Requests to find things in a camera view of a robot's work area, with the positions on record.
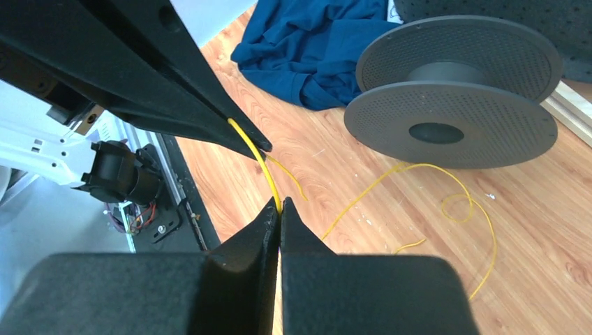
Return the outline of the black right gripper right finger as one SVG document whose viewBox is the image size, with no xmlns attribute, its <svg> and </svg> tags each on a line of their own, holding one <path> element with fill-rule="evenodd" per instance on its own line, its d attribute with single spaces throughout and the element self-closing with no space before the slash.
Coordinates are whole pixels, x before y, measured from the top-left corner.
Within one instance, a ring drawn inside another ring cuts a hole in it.
<svg viewBox="0 0 592 335">
<path fill-rule="evenodd" d="M 477 334 L 453 267 L 421 255 L 331 251 L 290 198 L 281 216 L 285 334 Z"/>
</svg>

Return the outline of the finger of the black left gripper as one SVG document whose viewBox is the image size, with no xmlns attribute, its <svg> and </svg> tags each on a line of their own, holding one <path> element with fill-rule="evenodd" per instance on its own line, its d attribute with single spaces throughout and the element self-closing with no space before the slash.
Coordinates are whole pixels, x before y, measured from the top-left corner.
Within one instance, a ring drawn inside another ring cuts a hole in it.
<svg viewBox="0 0 592 335">
<path fill-rule="evenodd" d="M 249 148 L 228 123 L 233 119 L 256 148 L 272 143 L 228 95 L 170 1 L 81 1 L 142 65 L 132 92 L 113 93 L 111 107 L 138 128 L 218 144 L 237 153 Z"/>
<path fill-rule="evenodd" d="M 81 1 L 2 1 L 1 43 L 115 116 L 126 101 L 113 92 L 131 93 L 143 68 Z"/>
</svg>

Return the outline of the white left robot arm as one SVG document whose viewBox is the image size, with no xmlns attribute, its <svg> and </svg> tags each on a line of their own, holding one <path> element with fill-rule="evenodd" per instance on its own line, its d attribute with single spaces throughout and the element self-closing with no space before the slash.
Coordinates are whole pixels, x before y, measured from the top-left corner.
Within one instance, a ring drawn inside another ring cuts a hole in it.
<svg viewBox="0 0 592 335">
<path fill-rule="evenodd" d="M 108 111 L 130 125 L 254 158 L 272 143 L 229 97 L 169 1 L 2 1 L 1 79 L 81 131 Z M 117 140 L 1 122 L 1 164 L 146 205 L 161 172 Z"/>
</svg>

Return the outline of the black cable spool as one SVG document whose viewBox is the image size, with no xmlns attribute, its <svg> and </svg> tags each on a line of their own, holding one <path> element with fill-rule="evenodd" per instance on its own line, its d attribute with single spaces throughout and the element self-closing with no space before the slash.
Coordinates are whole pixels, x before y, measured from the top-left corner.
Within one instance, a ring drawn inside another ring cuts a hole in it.
<svg viewBox="0 0 592 335">
<path fill-rule="evenodd" d="M 541 106 L 563 64 L 542 35 L 473 18 L 432 18 L 384 33 L 356 67 L 360 95 L 345 109 L 348 132 L 409 163 L 501 168 L 550 150 L 558 137 Z"/>
</svg>

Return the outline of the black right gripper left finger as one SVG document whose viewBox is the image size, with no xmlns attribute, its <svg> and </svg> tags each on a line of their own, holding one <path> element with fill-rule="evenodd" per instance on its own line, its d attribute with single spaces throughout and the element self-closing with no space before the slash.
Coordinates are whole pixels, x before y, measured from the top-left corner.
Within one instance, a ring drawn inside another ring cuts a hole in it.
<svg viewBox="0 0 592 335">
<path fill-rule="evenodd" d="M 62 253 L 25 277 L 2 334 L 269 334 L 279 214 L 211 251 Z"/>
</svg>

